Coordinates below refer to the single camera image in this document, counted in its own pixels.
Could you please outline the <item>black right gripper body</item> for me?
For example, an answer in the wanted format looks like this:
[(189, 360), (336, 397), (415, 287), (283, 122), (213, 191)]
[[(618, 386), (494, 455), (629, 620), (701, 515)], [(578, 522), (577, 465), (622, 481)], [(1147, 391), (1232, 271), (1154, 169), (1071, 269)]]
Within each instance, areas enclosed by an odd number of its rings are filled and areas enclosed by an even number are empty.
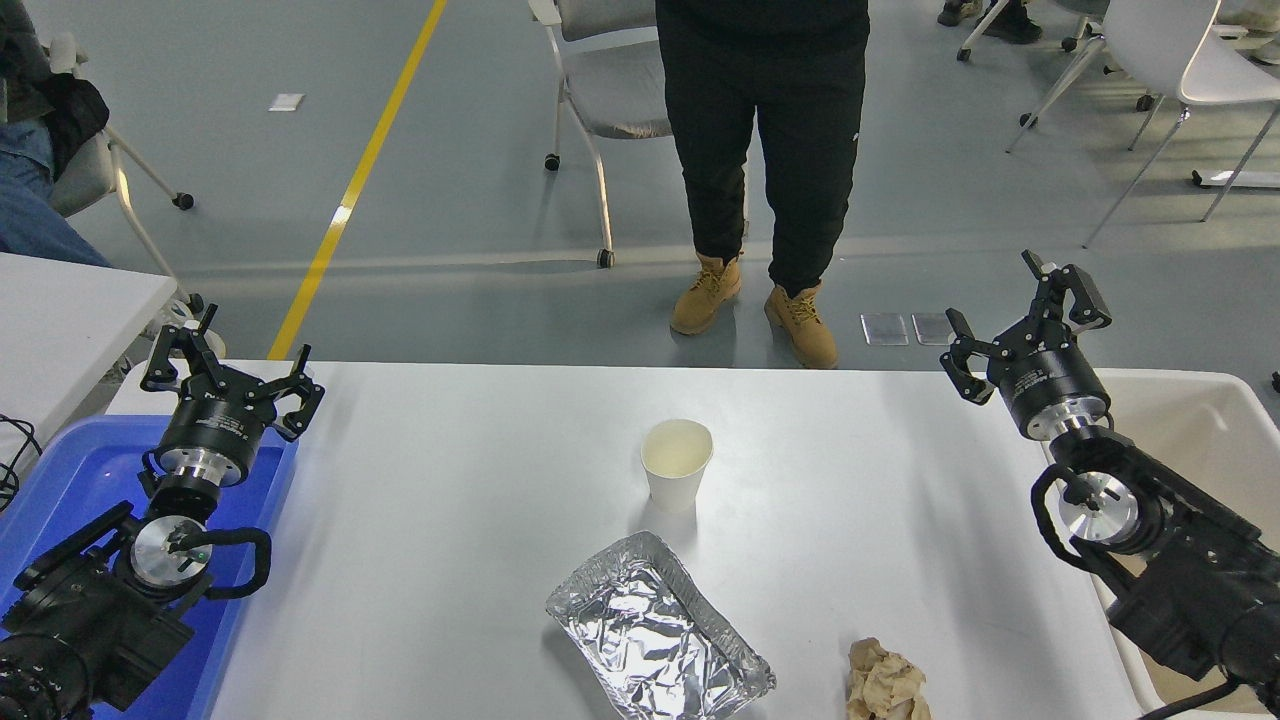
[(1103, 420), (1111, 398), (1078, 345), (989, 360), (992, 382), (1021, 436), (1060, 436)]

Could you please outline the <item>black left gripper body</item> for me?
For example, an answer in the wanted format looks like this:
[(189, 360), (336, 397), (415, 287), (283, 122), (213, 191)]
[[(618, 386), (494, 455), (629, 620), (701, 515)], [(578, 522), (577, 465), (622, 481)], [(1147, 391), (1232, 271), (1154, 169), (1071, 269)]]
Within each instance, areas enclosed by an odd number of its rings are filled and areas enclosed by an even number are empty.
[(262, 436), (276, 420), (264, 400), (223, 398), (207, 389), (177, 388), (178, 405), (155, 448), (166, 473), (248, 473)]

